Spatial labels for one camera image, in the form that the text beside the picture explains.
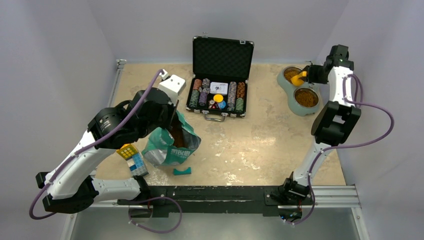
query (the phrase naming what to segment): white wall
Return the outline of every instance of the white wall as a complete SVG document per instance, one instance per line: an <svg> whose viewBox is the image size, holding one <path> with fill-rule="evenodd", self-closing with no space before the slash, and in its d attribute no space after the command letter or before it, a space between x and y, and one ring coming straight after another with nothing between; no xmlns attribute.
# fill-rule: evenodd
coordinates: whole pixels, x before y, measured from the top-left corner
<svg viewBox="0 0 424 240"><path fill-rule="evenodd" d="M55 168L107 105L115 57L87 0L1 1L0 56L1 239L57 240L63 215L28 216L35 175Z"/></svg>
<svg viewBox="0 0 424 240"><path fill-rule="evenodd" d="M370 239L422 239L424 235L424 47L422 0L353 1L335 26L318 61L332 45L349 46L365 102L388 108L395 126L383 141L339 151L348 184L356 184ZM364 107L348 144L384 133L389 119Z"/></svg>
<svg viewBox="0 0 424 240"><path fill-rule="evenodd" d="M255 42L254 62L320 53L348 0L88 0L113 50L135 62L191 62L192 38Z"/></svg>

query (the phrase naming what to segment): teal plastic bag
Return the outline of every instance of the teal plastic bag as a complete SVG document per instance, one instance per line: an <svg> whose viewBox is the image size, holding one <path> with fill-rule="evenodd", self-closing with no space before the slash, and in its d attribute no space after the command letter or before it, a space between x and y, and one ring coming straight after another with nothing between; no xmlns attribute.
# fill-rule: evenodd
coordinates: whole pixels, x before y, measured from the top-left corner
<svg viewBox="0 0 424 240"><path fill-rule="evenodd" d="M195 134L184 116L176 111L176 116L182 127L182 136L186 147L174 146L174 138L167 129L156 128L150 133L147 144L141 152L144 159L153 166L175 166L193 154L200 146L202 139Z"/></svg>

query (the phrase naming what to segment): black case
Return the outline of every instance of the black case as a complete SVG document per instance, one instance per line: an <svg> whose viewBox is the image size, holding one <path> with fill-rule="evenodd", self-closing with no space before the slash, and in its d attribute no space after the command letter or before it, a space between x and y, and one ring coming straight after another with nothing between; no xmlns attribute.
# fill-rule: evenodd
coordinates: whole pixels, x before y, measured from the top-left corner
<svg viewBox="0 0 424 240"><path fill-rule="evenodd" d="M226 116L242 118L246 116L248 101L248 79L251 70L254 42L235 39L224 39L206 36L193 38L193 79L185 108L190 112L203 113L207 120L223 121ZM209 79L210 82L245 83L244 106L242 113L227 111L224 109L209 109L208 105L189 107L192 97L195 79ZM214 94L207 95L207 101L213 99ZM224 101L228 103L228 94L224 95ZM210 118L207 114L221 115L222 119Z"/></svg>

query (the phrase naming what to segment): metal bowl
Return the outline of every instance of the metal bowl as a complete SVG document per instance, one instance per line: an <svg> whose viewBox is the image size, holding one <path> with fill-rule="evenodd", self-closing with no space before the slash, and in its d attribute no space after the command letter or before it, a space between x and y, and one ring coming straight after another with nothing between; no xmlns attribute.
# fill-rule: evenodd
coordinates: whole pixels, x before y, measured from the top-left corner
<svg viewBox="0 0 424 240"><path fill-rule="evenodd" d="M302 92L307 92L307 93L312 94L312 97L313 97L313 106L304 106L304 105L302 105L302 104L300 104L300 103L298 102L298 100L296 99L296 96L297 96L299 93L302 93ZM314 90L312 90L312 89L310 89L310 88L306 88L306 87L301 87L301 88L296 89L296 90L294 91L294 93L293 93L293 98L294 98L294 100L296 101L296 103L298 103L298 104L299 104L300 106L302 106L303 108L307 108L307 109L314 108L314 107L315 107L315 106L317 106L317 104L320 102L320 99L319 99L319 97L318 97L318 94L317 94Z"/></svg>
<svg viewBox="0 0 424 240"><path fill-rule="evenodd" d="M284 79L286 79L289 83L292 83L292 81L290 81L290 79L287 79L285 76L284 76L284 74L286 73L286 72L288 72L288 71L293 71L293 70L296 70L297 71L297 73L299 74L301 71L302 71L302 68L301 67L298 67L298 66L288 66L288 67L286 67L286 68L284 68L283 70L282 70L282 76L284 77Z"/></svg>

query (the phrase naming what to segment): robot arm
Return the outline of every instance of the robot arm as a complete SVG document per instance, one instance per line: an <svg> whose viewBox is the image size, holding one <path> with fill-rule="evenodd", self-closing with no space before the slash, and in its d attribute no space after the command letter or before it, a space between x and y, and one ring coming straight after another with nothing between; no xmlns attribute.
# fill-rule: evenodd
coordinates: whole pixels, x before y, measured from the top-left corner
<svg viewBox="0 0 424 240"><path fill-rule="evenodd" d="M94 202L113 199L133 200L148 191L141 178L126 180L101 180L91 178L90 173L108 156L124 144L136 142L146 137L154 129L170 128L178 105L178 96L184 90L186 81L176 75L161 75L158 88L153 87L129 121L115 134L102 143L75 156L73 160L51 182L52 175L64 164L63 161L52 172L40 172L37 177L39 188L50 183L47 196L43 199L44 209L54 213L77 213ZM126 100L115 107L103 108L88 124L80 142L65 158L73 156L77 150L88 146L110 133L135 108L144 90L136 93L132 100Z"/></svg>
<svg viewBox="0 0 424 240"><path fill-rule="evenodd" d="M349 61L348 47L336 45L331 48L323 66L309 65L302 72L292 78L292 83L300 86L304 81L310 84L329 84L329 101L312 124L312 144L306 156L289 178L286 178L280 193L288 200L303 201L310 193L310 182L332 150L322 152L323 149L343 144L349 137L355 124L361 116L361 110L345 99L352 101L351 79L346 80L346 96L343 96L343 79L354 70L354 63Z"/></svg>

